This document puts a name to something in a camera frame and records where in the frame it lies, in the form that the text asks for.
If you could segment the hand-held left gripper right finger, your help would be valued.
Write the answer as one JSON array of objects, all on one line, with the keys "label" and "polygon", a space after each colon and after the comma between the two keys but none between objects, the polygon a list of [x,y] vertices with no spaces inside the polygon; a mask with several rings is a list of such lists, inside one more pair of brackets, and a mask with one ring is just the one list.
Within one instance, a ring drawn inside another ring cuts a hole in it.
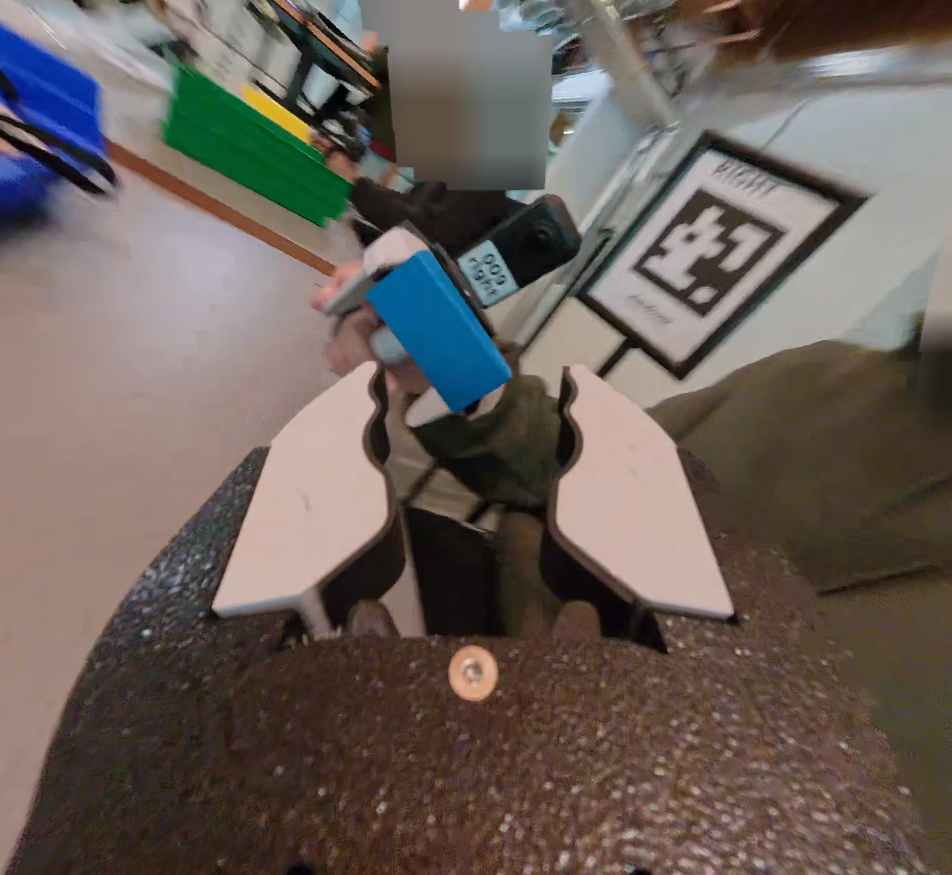
[{"label": "hand-held left gripper right finger", "polygon": [[735,608],[678,447],[583,366],[564,368],[541,575],[605,623],[648,613],[728,621]]}]

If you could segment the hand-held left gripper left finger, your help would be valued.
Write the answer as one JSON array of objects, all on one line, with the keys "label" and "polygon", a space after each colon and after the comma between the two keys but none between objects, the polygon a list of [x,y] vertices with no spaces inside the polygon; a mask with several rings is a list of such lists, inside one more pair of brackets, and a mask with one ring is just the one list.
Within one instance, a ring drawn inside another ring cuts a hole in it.
[{"label": "hand-held left gripper left finger", "polygon": [[290,611],[324,636],[399,583],[408,548],[387,408],[384,370],[365,362],[280,430],[212,599],[217,617]]}]

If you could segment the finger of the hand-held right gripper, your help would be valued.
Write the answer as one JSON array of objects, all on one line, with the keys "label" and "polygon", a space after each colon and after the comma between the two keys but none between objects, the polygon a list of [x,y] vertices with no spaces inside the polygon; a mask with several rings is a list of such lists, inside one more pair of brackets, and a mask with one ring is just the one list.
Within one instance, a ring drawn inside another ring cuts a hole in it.
[{"label": "finger of the hand-held right gripper", "polygon": [[437,391],[426,391],[408,399],[404,424],[408,429],[421,429],[452,415],[453,411]]},{"label": "finger of the hand-held right gripper", "polygon": [[434,247],[398,226],[364,250],[358,270],[327,296],[322,314],[342,318],[370,305],[382,319],[421,317],[435,303],[440,277]]}]

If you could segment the blue foam block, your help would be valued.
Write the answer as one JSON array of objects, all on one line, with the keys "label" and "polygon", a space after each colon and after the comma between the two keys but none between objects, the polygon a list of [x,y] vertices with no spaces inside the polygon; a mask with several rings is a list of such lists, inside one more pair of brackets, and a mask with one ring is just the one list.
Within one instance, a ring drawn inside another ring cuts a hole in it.
[{"label": "blue foam block", "polygon": [[413,254],[365,297],[451,412],[511,380],[502,352],[433,252]]}]

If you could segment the blue plastic bin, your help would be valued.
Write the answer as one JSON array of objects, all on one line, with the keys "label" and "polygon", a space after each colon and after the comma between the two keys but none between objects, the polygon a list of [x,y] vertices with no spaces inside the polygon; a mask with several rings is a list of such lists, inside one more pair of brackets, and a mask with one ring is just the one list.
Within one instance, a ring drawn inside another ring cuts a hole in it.
[{"label": "blue plastic bin", "polygon": [[115,192],[99,83],[5,26],[1,108],[2,225],[39,212],[60,184],[95,195]]}]

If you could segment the person's right forearm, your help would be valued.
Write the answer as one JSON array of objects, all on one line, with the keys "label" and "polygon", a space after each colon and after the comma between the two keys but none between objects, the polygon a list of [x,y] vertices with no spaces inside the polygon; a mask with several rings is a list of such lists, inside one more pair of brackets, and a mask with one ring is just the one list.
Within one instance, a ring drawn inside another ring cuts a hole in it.
[{"label": "person's right forearm", "polygon": [[410,429],[436,464],[501,510],[494,544],[495,600],[507,636],[541,636],[560,612],[560,601],[540,570],[559,429],[556,402],[545,382],[523,372],[515,372],[474,411]]}]

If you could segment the person's right hand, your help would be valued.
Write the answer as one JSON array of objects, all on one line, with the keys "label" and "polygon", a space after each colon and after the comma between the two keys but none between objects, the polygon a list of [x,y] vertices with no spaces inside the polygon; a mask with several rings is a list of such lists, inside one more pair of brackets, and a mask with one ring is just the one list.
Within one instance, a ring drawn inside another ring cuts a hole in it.
[{"label": "person's right hand", "polygon": [[[326,316],[327,303],[353,276],[360,273],[361,269],[360,260],[345,262],[335,267],[324,285],[315,287],[310,298],[311,308]],[[363,363],[376,360],[370,337],[380,326],[382,323],[379,316],[366,302],[350,314],[335,318],[326,347],[331,371],[339,377],[344,377]],[[385,371],[387,388],[393,395],[420,396],[430,388],[422,371],[411,359],[385,367]]]}]

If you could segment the grey topped table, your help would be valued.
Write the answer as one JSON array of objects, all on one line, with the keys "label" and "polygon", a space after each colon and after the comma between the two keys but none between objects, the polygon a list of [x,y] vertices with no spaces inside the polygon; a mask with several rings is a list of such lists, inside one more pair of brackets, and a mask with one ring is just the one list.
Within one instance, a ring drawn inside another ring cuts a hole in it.
[{"label": "grey topped table", "polygon": [[322,274],[356,258],[358,239],[345,214],[316,226],[167,146],[162,128],[177,61],[146,55],[145,61],[99,67],[114,165]]}]

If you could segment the yellow plastic bin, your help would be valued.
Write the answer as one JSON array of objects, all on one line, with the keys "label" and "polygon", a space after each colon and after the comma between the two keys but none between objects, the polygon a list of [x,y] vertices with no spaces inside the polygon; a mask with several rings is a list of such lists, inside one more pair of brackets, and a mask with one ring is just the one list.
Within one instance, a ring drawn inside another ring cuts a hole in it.
[{"label": "yellow plastic bin", "polygon": [[240,87],[240,95],[242,100],[250,107],[278,125],[282,130],[287,131],[304,143],[311,142],[311,127],[261,88],[245,83]]}]

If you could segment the green plastic bin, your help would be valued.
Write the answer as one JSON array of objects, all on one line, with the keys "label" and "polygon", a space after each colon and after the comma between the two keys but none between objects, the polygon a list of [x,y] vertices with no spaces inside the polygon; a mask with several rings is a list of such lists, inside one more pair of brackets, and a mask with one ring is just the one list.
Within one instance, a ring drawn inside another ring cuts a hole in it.
[{"label": "green plastic bin", "polygon": [[351,184],[315,148],[183,62],[162,131],[170,148],[316,226],[348,209]]}]

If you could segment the black framed sign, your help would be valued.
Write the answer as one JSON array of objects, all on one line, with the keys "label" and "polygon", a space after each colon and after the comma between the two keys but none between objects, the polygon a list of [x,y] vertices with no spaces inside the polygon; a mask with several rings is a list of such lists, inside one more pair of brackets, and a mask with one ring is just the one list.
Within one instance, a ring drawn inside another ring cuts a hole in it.
[{"label": "black framed sign", "polygon": [[705,130],[574,297],[684,381],[869,199]]}]

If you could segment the person's olive hoodie torso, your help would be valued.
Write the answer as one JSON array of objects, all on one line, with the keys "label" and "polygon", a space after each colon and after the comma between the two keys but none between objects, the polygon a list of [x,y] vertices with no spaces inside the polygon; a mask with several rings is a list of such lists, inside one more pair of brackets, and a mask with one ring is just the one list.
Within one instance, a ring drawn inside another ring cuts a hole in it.
[{"label": "person's olive hoodie torso", "polygon": [[649,408],[813,586],[950,873],[950,347],[821,341]]}]

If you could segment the wooden standing desk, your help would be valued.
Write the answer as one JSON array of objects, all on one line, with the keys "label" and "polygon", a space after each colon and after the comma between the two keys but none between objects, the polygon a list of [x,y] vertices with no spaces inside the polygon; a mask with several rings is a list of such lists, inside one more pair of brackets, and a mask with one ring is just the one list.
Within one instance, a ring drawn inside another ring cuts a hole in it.
[{"label": "wooden standing desk", "polygon": [[314,119],[316,107],[305,90],[315,69],[363,96],[382,89],[382,83],[371,72],[370,55],[319,11],[293,0],[247,0],[244,7],[268,37],[283,37],[296,50],[297,63],[284,94],[258,85],[301,120]]}]

